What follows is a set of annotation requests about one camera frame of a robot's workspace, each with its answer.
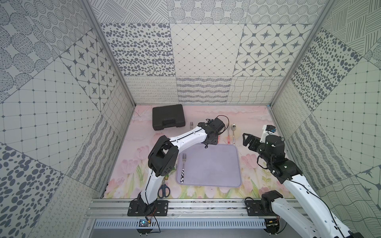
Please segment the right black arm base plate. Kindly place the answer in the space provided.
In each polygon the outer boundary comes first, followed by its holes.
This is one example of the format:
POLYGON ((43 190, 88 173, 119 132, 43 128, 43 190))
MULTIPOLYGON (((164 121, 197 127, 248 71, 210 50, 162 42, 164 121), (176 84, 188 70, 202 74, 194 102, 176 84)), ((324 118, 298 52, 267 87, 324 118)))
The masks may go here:
POLYGON ((244 204, 249 217, 277 217, 274 212, 262 208, 260 200, 247 198, 244 200, 244 204))

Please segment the fork with pink handle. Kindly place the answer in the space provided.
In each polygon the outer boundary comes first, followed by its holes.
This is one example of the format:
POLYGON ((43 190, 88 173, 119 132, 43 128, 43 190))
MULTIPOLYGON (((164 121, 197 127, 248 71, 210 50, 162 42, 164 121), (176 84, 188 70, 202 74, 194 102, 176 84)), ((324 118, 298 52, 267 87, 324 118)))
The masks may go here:
POLYGON ((227 129, 227 144, 231 144, 230 128, 227 129))

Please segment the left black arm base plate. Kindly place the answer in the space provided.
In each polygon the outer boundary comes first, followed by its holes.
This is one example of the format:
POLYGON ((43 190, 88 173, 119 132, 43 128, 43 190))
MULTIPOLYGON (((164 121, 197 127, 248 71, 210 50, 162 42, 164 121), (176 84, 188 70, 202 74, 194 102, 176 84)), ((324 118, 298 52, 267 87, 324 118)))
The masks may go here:
POLYGON ((151 216, 152 214, 156 217, 165 217, 168 213, 169 201, 167 200, 157 200, 150 205, 147 205, 143 200, 133 200, 130 202, 128 216, 129 217, 139 217, 139 216, 151 216))

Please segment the fork with cow-pattern handle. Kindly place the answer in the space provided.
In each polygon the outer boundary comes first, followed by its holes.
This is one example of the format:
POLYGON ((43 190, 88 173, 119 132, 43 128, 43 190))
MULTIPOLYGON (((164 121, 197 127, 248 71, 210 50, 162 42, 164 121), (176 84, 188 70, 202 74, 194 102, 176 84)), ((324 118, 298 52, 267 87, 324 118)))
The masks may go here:
POLYGON ((182 157, 182 172, 181 172, 180 184, 184 183, 186 160, 187 160, 187 155, 186 155, 186 153, 183 153, 183 157, 182 157))

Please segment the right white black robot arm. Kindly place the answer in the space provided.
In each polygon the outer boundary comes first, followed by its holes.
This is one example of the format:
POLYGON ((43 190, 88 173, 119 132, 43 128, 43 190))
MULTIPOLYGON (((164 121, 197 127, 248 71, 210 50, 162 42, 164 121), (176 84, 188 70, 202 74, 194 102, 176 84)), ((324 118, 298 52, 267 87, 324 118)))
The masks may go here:
POLYGON ((297 199, 306 216, 292 207, 279 192, 266 192, 261 198, 264 213, 274 213, 282 218, 303 238, 361 238, 352 232, 329 209, 312 189, 301 169, 285 156, 282 137, 264 131, 261 137, 243 134, 243 145, 258 153, 266 162, 266 169, 275 176, 297 199))

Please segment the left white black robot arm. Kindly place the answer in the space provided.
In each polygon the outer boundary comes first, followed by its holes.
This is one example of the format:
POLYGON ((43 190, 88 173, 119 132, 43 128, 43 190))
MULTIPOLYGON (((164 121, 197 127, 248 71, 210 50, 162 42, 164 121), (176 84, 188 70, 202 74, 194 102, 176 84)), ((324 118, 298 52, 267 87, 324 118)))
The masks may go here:
POLYGON ((219 119, 207 119, 200 122, 189 132, 168 138, 161 136, 148 155, 149 173, 146 185, 138 195, 137 201, 143 211, 152 208, 157 200, 157 193, 166 175, 174 168, 178 155, 196 144, 216 145, 218 137, 228 125, 219 119))

